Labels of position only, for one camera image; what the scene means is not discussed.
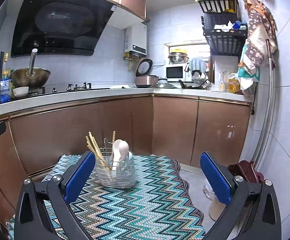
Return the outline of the wooden chopstick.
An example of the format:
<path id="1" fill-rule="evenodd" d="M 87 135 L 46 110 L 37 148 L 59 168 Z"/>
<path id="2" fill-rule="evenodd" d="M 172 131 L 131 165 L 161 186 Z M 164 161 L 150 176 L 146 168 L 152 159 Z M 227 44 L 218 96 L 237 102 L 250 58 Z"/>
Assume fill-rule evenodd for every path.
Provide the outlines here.
<path id="1" fill-rule="evenodd" d="M 116 131 L 113 131 L 112 133 L 112 155 L 114 154 L 114 142 L 116 140 Z"/>
<path id="2" fill-rule="evenodd" d="M 87 143 L 87 147 L 88 147 L 88 149 L 89 149 L 91 152 L 93 152 L 93 153 L 95 154 L 95 156 L 96 156 L 96 159 L 99 160 L 99 159 L 97 158 L 96 151 L 95 151 L 95 149 L 93 148 L 93 145 L 92 145 L 92 142 L 91 142 L 90 137 L 86 136 L 85 139 L 86 139 L 86 143 Z"/>
<path id="3" fill-rule="evenodd" d="M 88 140 L 89 140 L 90 148 L 93 149 L 93 153 L 96 155 L 97 160 L 107 170 L 109 167 L 108 167 L 107 163 L 105 162 L 105 159 L 103 158 L 103 156 L 101 154 L 101 151 L 99 149 L 97 141 L 91 132 L 89 132 Z"/>
<path id="4" fill-rule="evenodd" d="M 102 165 L 104 166 L 104 168 L 106 170 L 110 170 L 110 167 L 108 166 L 108 164 L 106 163 L 105 159 L 103 158 L 103 156 L 102 156 L 102 154 L 101 154 L 101 152 L 99 150 L 99 147 L 98 147 L 97 142 L 95 141 L 94 137 L 91 137 L 91 142 L 92 142 L 93 148 L 96 151 L 97 158 L 99 159 L 99 161 L 102 163 Z"/>
<path id="5" fill-rule="evenodd" d="M 110 170 L 106 170 L 100 163 L 99 161 L 96 159 L 96 164 L 95 164 L 95 167 L 96 167 L 96 170 L 98 173 L 103 173 L 103 174 L 106 174 L 107 176 L 109 175 L 110 173 Z"/>

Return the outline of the white ceramic spoon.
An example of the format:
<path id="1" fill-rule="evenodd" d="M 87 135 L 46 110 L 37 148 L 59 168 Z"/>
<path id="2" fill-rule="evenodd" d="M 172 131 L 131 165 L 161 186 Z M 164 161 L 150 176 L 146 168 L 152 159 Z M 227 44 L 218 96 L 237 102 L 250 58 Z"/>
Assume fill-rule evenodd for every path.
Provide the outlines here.
<path id="1" fill-rule="evenodd" d="M 113 152 L 113 160 L 112 160 L 112 175 L 116 176 L 116 170 L 120 164 L 120 143 L 122 142 L 121 139 L 115 140 L 115 142 L 112 144 L 112 152 Z"/>

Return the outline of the pink ceramic spoon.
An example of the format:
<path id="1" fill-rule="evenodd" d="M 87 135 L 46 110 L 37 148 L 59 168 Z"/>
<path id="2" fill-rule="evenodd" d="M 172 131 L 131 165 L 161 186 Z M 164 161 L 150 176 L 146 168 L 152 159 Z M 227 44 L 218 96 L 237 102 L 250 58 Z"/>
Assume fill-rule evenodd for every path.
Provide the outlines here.
<path id="1" fill-rule="evenodd" d="M 124 161 L 129 156 L 129 145 L 126 141 L 121 141 L 118 146 L 120 152 L 120 161 Z"/>

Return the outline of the white small bowl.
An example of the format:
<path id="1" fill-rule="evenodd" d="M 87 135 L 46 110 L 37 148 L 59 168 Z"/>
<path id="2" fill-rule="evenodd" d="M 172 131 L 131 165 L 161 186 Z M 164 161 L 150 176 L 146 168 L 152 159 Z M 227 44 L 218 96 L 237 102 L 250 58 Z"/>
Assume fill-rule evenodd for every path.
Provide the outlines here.
<path id="1" fill-rule="evenodd" d="M 26 96 L 28 94 L 29 87 L 13 88 L 13 94 L 16 98 Z"/>

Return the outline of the clear utensil holder jar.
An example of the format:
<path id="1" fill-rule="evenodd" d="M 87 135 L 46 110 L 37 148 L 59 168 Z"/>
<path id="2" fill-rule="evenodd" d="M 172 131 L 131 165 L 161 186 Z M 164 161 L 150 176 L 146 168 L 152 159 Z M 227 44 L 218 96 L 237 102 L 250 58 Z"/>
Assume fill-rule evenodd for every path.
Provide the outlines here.
<path id="1" fill-rule="evenodd" d="M 136 168 L 134 169 L 134 174 L 132 176 L 128 174 L 125 168 L 128 157 L 126 157 L 124 161 L 120 161 L 120 164 L 116 170 L 116 176 L 114 177 L 112 175 L 112 160 L 113 160 L 113 157 L 111 156 L 112 148 L 102 147 L 100 150 L 103 158 L 110 167 L 110 173 L 108 176 L 103 173 L 98 173 L 95 167 L 96 174 L 98 176 L 100 183 L 105 187 L 112 187 L 117 189 L 127 189 L 133 187 L 136 184 Z"/>

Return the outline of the zigzag patterned table mat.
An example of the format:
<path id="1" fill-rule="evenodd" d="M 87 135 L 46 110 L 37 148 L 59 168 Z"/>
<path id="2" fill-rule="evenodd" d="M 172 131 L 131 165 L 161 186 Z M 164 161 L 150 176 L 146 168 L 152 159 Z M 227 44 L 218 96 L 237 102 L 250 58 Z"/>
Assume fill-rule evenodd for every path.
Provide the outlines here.
<path id="1" fill-rule="evenodd" d="M 82 155 L 62 155 L 42 181 L 49 181 L 74 165 Z M 164 156 L 134 156 L 136 184 L 127 189 L 103 186 L 95 166 L 70 208 L 92 239 L 202 239 L 203 213 L 189 196 L 180 177 L 180 164 Z M 60 239 L 68 239 L 51 202 L 44 201 Z M 14 238 L 15 215 L 9 221 Z"/>

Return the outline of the light blue spoon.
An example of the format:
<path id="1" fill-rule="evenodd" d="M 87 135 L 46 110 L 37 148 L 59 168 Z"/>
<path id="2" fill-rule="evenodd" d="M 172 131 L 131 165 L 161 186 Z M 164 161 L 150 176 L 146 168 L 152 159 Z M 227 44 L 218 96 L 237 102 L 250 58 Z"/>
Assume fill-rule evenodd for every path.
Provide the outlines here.
<path id="1" fill-rule="evenodd" d="M 128 159 L 125 168 L 129 175 L 132 176 L 134 174 L 134 155 L 131 151 L 128 152 Z"/>

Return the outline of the yellow oil bottle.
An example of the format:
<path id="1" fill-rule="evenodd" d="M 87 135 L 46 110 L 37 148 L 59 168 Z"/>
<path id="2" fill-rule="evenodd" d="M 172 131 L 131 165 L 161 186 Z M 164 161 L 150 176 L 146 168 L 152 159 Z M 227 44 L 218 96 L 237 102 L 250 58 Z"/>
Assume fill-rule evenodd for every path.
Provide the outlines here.
<path id="1" fill-rule="evenodd" d="M 236 93 L 240 91 L 240 83 L 236 73 L 229 74 L 228 77 L 228 90 L 230 93 Z"/>

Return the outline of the copper rice cooker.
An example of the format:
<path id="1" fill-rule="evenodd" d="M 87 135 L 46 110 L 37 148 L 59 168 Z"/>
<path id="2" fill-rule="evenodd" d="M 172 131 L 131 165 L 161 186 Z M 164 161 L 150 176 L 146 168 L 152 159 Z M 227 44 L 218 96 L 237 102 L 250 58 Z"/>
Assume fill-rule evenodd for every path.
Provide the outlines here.
<path id="1" fill-rule="evenodd" d="M 135 86 L 137 88 L 149 88 L 158 81 L 158 76 L 150 75 L 153 62 L 151 59 L 142 59 L 136 69 Z"/>

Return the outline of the glass pot lid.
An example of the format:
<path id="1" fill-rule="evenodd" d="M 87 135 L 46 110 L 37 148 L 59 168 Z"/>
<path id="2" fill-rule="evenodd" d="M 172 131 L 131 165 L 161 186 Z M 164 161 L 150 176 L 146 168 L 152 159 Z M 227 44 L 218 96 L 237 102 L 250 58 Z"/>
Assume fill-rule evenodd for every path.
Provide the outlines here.
<path id="1" fill-rule="evenodd" d="M 168 88 L 168 89 L 174 89 L 176 88 L 174 85 L 167 82 L 166 78 L 159 78 L 157 82 L 150 86 L 150 88 Z"/>

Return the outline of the blue hanging towel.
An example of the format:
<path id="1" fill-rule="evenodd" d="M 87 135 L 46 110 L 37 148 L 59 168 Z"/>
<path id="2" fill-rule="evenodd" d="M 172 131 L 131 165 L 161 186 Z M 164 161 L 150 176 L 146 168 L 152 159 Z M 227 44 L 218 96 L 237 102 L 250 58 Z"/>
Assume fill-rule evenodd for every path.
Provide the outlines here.
<path id="1" fill-rule="evenodd" d="M 206 63 L 199 57 L 194 57 L 189 61 L 189 71 L 194 72 L 199 70 L 202 73 L 206 72 Z"/>

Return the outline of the white microwave oven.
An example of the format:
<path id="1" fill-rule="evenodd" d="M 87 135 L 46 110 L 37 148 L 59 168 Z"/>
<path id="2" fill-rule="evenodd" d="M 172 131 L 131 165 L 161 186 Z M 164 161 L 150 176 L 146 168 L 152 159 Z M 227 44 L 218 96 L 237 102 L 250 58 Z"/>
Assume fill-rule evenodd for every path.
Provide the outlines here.
<path id="1" fill-rule="evenodd" d="M 168 64 L 165 66 L 166 78 L 168 82 L 178 82 L 179 80 L 183 82 L 191 81 L 191 73 L 186 72 L 186 68 L 189 66 L 188 63 L 180 64 Z"/>

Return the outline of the steel pot on microwave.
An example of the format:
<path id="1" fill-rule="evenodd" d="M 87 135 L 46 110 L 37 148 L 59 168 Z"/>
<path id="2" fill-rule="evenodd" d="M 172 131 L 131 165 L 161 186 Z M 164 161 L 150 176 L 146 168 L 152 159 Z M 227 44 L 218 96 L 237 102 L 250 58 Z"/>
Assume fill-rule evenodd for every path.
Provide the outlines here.
<path id="1" fill-rule="evenodd" d="M 181 64 L 188 62 L 188 56 L 186 53 L 182 52 L 171 52 L 168 56 L 170 64 Z"/>

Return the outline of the floral hanging apron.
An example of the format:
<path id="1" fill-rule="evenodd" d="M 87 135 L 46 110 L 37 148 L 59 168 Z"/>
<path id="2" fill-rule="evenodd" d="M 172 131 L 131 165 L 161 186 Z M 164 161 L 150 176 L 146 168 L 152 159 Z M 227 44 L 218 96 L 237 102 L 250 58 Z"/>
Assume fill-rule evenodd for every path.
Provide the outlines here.
<path id="1" fill-rule="evenodd" d="M 239 66 L 253 76 L 264 57 L 277 50 L 276 25 L 270 10 L 259 0 L 244 0 L 248 12 L 248 37 Z"/>

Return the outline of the black wall dish rack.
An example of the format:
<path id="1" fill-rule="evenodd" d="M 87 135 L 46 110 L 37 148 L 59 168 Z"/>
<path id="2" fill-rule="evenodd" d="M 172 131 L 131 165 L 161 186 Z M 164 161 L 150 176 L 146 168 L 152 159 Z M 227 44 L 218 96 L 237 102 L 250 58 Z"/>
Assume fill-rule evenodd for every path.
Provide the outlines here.
<path id="1" fill-rule="evenodd" d="M 218 56 L 241 55 L 247 38 L 247 24 L 238 17 L 237 0 L 195 0 L 202 10 L 203 36 L 211 54 Z"/>

